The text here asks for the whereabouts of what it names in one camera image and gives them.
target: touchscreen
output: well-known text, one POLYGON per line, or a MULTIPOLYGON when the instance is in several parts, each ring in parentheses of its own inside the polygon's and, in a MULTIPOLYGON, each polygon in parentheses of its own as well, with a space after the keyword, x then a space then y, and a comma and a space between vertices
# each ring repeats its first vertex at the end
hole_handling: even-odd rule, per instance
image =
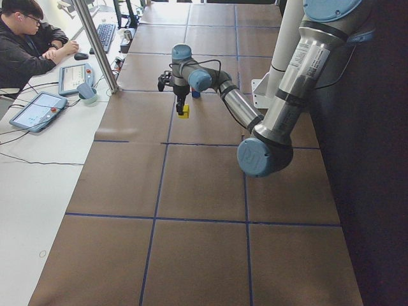
POLYGON ((42 118, 50 111, 50 108, 60 101, 60 98, 42 94, 35 99, 14 121, 23 126, 35 126, 44 122, 42 118))
POLYGON ((66 67, 62 71, 62 89, 71 91, 77 89, 78 85, 85 82, 85 66, 66 67))

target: black wall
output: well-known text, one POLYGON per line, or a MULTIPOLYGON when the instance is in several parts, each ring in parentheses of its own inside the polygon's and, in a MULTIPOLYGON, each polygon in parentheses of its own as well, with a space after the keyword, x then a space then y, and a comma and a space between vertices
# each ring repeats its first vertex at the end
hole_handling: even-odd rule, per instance
MULTIPOLYGON (((375 39, 356 48, 336 85, 311 99, 365 306, 408 305, 407 6, 378 0, 375 39)), ((338 73, 330 66, 326 76, 338 73)))

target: eyeglasses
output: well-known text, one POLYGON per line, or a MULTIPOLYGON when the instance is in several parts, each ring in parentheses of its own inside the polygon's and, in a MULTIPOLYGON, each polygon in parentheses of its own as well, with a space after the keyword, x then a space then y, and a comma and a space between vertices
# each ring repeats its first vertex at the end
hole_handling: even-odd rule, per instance
POLYGON ((28 17, 28 18, 31 18, 31 19, 35 20, 35 22, 36 22, 38 25, 40 25, 40 20, 39 20, 39 19, 34 18, 34 17, 32 17, 32 16, 29 16, 29 15, 26 15, 26 14, 23 14, 23 15, 26 16, 26 17, 28 17))

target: cable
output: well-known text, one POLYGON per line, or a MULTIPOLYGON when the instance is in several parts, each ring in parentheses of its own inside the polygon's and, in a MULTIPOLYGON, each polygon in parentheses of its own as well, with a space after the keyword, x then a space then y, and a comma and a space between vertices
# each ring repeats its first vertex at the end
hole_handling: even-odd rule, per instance
MULTIPOLYGON (((205 64, 206 62, 218 62, 218 65, 219 65, 219 67, 218 67, 218 75, 217 75, 217 80, 218 80, 218 79, 219 79, 219 75, 221 74, 221 61, 218 60, 218 59, 209 59, 209 60, 207 60, 207 61, 202 61, 202 62, 196 62, 196 61, 194 61, 194 62, 192 62, 191 64, 187 63, 187 64, 185 64, 184 66, 193 66, 193 65, 196 65, 196 64, 205 64)), ((169 66, 171 69, 173 69, 173 65, 180 65, 180 64, 170 63, 168 66, 169 66)))
POLYGON ((0 135, 10 134, 10 133, 19 132, 19 131, 26 131, 27 129, 29 129, 29 127, 26 127, 24 129, 15 129, 14 131, 3 132, 3 133, 0 133, 0 135))
POLYGON ((232 111, 230 110, 230 108, 228 107, 227 103, 223 100, 222 102, 224 102, 229 114, 233 117, 233 119, 240 125, 242 126, 244 129, 247 129, 246 126, 244 126, 241 122, 238 121, 238 119, 232 114, 232 111))
POLYGON ((7 154, 1 153, 1 152, 0 152, 0 155, 6 156, 6 157, 9 157, 9 158, 13 158, 13 159, 16 159, 18 161, 23 161, 23 162, 25 162, 27 164, 42 164, 42 165, 59 164, 59 165, 62 165, 62 166, 83 166, 84 165, 84 164, 80 164, 80 163, 57 163, 57 162, 42 163, 41 161, 26 161, 25 159, 15 157, 15 156, 11 156, 11 155, 7 155, 7 154))
POLYGON ((58 84, 58 82, 42 83, 42 84, 37 84, 37 85, 34 85, 34 86, 31 86, 31 85, 29 84, 30 87, 23 89, 21 92, 24 92, 24 91, 26 91, 26 90, 28 90, 28 89, 33 89, 33 90, 35 90, 34 87, 39 87, 39 86, 44 86, 44 85, 55 85, 55 84, 58 84))
POLYGON ((33 91, 35 91, 35 92, 36 92, 36 94, 38 94, 38 91, 36 91, 36 89, 35 89, 33 86, 31 86, 31 85, 30 85, 30 83, 27 83, 27 85, 28 85, 30 88, 32 88, 32 89, 33 89, 33 91))
POLYGON ((30 131, 27 131, 27 132, 24 133, 23 135, 21 135, 21 136, 15 138, 15 139, 9 140, 8 142, 1 142, 0 145, 5 145, 6 143, 10 143, 10 142, 15 142, 16 140, 18 140, 18 139, 24 137, 24 136, 25 136, 26 134, 28 134, 28 133, 30 133, 30 131))
POLYGON ((66 106, 65 106, 65 108, 75 106, 75 105, 77 105, 77 104, 78 104, 78 102, 79 102, 79 101, 81 101, 81 99, 77 99, 77 100, 76 100, 76 101, 74 101, 72 104, 70 104, 70 105, 66 105, 66 106))
POLYGON ((98 86, 99 82, 100 82, 101 80, 103 80, 104 78, 105 78, 105 77, 102 75, 102 76, 99 78, 99 80, 95 83, 94 88, 96 88, 96 87, 98 86))
POLYGON ((8 107, 8 109, 11 108, 24 108, 25 106, 23 104, 12 104, 8 107))
POLYGON ((4 91, 4 90, 2 90, 2 89, 0 89, 0 91, 1 91, 3 94, 10 94, 9 92, 6 92, 6 91, 4 91))
POLYGON ((15 98, 15 100, 20 100, 20 101, 23 101, 23 102, 31 103, 31 101, 24 100, 24 99, 22 99, 22 98, 15 98))

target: robotic arm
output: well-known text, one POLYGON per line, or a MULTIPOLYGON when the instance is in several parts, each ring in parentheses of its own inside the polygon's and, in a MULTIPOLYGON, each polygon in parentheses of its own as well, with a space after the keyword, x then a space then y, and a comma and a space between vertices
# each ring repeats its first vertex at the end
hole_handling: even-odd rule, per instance
MULTIPOLYGON (((299 0, 292 1, 302 5, 299 0)), ((330 52, 345 44, 368 19, 373 1, 326 0, 323 4, 321 0, 303 1, 305 15, 299 26, 300 41, 271 97, 265 118, 226 72, 204 68, 192 58, 190 47, 184 44, 173 48, 172 71, 165 71, 159 77, 159 90, 163 91, 165 85, 173 87, 179 115, 186 111, 184 101, 190 87, 198 92, 212 88, 219 93, 232 116, 251 133, 251 137, 238 146, 241 169, 253 177, 267 176, 291 162, 290 134, 307 106, 308 93, 321 75, 330 52)))

